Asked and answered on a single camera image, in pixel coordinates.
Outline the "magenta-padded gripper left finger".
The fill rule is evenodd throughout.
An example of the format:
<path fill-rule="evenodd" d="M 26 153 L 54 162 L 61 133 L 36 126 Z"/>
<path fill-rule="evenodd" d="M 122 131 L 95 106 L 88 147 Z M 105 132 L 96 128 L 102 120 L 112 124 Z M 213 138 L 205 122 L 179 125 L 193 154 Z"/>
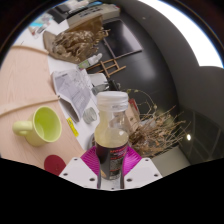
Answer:
<path fill-rule="evenodd" d="M 100 162 L 92 147 L 81 157 L 73 157 L 60 177 L 84 188 L 100 188 Z"/>

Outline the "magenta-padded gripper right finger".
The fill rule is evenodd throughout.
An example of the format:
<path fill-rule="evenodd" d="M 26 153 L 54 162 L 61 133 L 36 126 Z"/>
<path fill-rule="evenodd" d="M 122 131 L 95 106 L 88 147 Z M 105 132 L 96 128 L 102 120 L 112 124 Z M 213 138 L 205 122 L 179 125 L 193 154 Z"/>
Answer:
<path fill-rule="evenodd" d="M 121 172 L 122 189 L 140 188 L 161 178 L 150 158 L 142 158 L 134 149 L 127 148 Z"/>

